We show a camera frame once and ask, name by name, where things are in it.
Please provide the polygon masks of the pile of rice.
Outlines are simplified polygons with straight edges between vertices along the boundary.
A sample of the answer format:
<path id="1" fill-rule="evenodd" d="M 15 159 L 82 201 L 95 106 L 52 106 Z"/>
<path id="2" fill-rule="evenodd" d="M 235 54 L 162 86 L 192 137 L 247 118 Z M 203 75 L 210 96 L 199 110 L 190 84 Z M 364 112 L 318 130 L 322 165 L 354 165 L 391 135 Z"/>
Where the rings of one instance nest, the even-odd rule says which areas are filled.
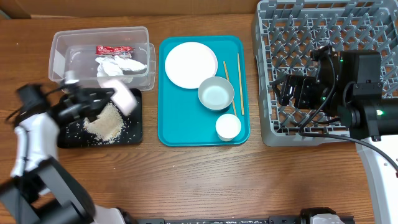
<path id="1" fill-rule="evenodd" d="M 91 134 L 95 134 L 102 140 L 115 140 L 121 133 L 122 118 L 119 110 L 113 103 L 108 103 L 105 109 L 98 115 L 98 119 L 90 122 L 87 118 L 83 119 L 84 128 Z"/>

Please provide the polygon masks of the white napkin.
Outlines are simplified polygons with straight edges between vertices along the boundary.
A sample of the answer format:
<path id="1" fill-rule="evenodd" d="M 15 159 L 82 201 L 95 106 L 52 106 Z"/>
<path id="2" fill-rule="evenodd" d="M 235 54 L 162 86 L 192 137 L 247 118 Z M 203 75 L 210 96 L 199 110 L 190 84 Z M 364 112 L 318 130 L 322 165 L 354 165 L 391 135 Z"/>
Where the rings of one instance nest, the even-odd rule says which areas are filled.
<path id="1" fill-rule="evenodd" d="M 118 55 L 96 57 L 95 61 L 99 63 L 97 77 L 122 76 L 124 72 L 144 72 L 147 68 L 147 65 L 141 62 Z"/>

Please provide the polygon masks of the red snack wrapper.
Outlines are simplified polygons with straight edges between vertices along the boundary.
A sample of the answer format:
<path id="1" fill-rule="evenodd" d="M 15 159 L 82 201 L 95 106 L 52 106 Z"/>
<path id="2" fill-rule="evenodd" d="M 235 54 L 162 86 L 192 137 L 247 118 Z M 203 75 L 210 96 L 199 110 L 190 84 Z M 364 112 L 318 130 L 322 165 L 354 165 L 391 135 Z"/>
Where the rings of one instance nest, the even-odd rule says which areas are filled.
<path id="1" fill-rule="evenodd" d="M 118 46 L 118 47 L 110 47 L 97 45 L 96 46 L 96 55 L 98 56 L 119 56 L 119 57 L 128 57 L 131 58 L 131 55 L 134 53 L 135 48 L 130 46 Z"/>

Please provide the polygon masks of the white paper cup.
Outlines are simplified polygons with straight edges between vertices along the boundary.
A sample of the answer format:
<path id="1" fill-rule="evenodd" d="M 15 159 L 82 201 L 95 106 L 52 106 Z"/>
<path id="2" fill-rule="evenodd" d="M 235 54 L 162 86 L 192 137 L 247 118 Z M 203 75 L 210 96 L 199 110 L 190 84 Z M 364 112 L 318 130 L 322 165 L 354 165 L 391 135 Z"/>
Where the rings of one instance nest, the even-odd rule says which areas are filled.
<path id="1" fill-rule="evenodd" d="M 234 114 L 224 114 L 216 121 L 216 132 L 222 141 L 231 141 L 241 132 L 241 122 Z"/>

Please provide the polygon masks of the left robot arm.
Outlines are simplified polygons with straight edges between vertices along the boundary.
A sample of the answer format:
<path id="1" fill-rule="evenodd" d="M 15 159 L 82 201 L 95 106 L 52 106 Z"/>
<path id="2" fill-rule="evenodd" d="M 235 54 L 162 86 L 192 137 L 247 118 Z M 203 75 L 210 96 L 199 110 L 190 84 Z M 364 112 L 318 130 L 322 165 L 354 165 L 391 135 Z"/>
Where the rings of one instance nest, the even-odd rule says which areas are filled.
<path id="1" fill-rule="evenodd" d="M 54 106 L 39 84 L 17 90 L 22 107 L 11 114 L 18 138 L 17 157 L 11 178 L 1 184 L 1 203 L 17 223 L 136 223 L 121 208 L 95 205 L 57 160 L 62 127 L 85 118 L 95 121 L 109 102 L 129 115 L 137 105 L 134 95 L 118 80 L 108 80 L 101 88 L 62 82 L 58 89 L 66 94 Z"/>

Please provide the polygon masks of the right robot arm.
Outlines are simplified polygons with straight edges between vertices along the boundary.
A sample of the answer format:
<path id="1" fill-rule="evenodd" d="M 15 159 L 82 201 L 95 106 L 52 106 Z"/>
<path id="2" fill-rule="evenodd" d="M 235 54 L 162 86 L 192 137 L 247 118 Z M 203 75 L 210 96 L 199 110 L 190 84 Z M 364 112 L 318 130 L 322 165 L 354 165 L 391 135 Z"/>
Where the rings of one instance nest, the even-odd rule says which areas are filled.
<path id="1" fill-rule="evenodd" d="M 313 110 L 299 124 L 299 135 L 355 143 L 365 168 L 376 223 L 397 223 L 397 99 L 383 98 L 381 54 L 376 50 L 336 52 L 326 45 L 310 52 L 318 63 L 314 77 L 286 75 L 272 88 L 279 104 L 294 100 Z M 323 112 L 348 128 L 349 136 L 305 131 Z"/>

